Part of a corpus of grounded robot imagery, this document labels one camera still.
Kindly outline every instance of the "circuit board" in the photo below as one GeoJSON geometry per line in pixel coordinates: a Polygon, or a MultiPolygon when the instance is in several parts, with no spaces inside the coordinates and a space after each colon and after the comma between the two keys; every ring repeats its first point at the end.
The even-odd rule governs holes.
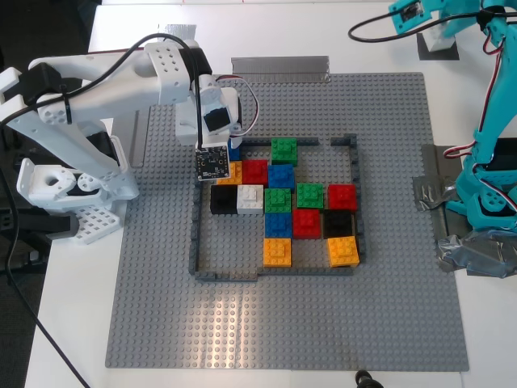
{"type": "Polygon", "coordinates": [[[222,145],[196,149],[195,164],[198,180],[229,178],[228,147],[222,145]]]}

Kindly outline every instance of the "gray lego baseplate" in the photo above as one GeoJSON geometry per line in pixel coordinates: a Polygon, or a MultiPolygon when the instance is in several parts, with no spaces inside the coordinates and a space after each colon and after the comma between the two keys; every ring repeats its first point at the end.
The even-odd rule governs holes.
{"type": "MultiPolygon", "coordinates": [[[[236,87],[246,125],[254,101],[236,87]]],[[[193,202],[202,195],[194,150],[174,139],[174,109],[153,107],[136,169],[141,194],[128,202],[106,366],[468,370],[454,275],[436,266],[431,215],[414,207],[412,177],[423,174],[420,149],[432,143],[423,76],[333,74],[322,84],[252,87],[261,102],[252,137],[329,144],[357,135],[367,259],[353,276],[197,281],[188,271],[193,202]]],[[[245,263],[250,248],[229,243],[245,263]]]]}
{"type": "MultiPolygon", "coordinates": [[[[323,183],[325,193],[330,183],[354,183],[360,198],[359,154],[355,134],[340,138],[299,137],[296,182],[323,183]]],[[[271,159],[271,139],[244,139],[242,159],[271,159]]],[[[193,204],[189,272],[197,280],[256,281],[259,276],[348,276],[351,268],[330,268],[326,240],[295,240],[290,268],[264,268],[263,244],[265,215],[210,212],[210,186],[201,183],[200,200],[193,204]]],[[[296,196],[292,196],[295,208],[296,196]]],[[[366,258],[366,242],[360,200],[354,215],[355,236],[361,260],[366,258]]]]}

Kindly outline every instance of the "blue lego brick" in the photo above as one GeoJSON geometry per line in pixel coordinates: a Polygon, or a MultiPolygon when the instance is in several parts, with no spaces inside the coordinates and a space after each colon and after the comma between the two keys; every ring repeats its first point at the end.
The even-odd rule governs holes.
{"type": "Polygon", "coordinates": [[[266,213],[266,238],[292,238],[290,213],[266,213]]]}
{"type": "Polygon", "coordinates": [[[241,160],[241,147],[232,148],[232,142],[228,140],[228,156],[230,162],[241,160]]]}
{"type": "Polygon", "coordinates": [[[290,188],[294,192],[294,168],[292,164],[275,164],[267,168],[269,188],[290,188]]]}

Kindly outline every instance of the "white lego brick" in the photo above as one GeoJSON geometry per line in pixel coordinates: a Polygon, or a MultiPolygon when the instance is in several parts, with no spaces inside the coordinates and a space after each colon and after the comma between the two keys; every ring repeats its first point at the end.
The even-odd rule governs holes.
{"type": "Polygon", "coordinates": [[[456,42],[454,36],[452,38],[443,37],[446,26],[447,24],[439,24],[422,32],[423,39],[426,41],[426,46],[430,53],[449,49],[456,42]]]}
{"type": "Polygon", "coordinates": [[[79,231],[74,236],[78,243],[90,244],[122,227],[120,217],[105,208],[89,206],[74,213],[79,220],[79,231]]]}
{"type": "Polygon", "coordinates": [[[262,214],[263,209],[263,185],[241,184],[237,187],[237,214],[262,214]]]}

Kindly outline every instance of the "yellow lego brick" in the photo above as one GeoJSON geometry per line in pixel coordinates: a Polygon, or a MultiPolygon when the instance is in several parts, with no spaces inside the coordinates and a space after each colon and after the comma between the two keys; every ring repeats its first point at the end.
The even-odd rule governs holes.
{"type": "Polygon", "coordinates": [[[264,267],[291,267],[291,239],[264,239],[264,267]]]}
{"type": "Polygon", "coordinates": [[[357,267],[359,253],[355,245],[355,237],[328,238],[326,245],[329,249],[330,266],[333,267],[357,267]]]}
{"type": "Polygon", "coordinates": [[[230,162],[229,178],[218,179],[217,184],[242,184],[242,162],[230,162]]]}

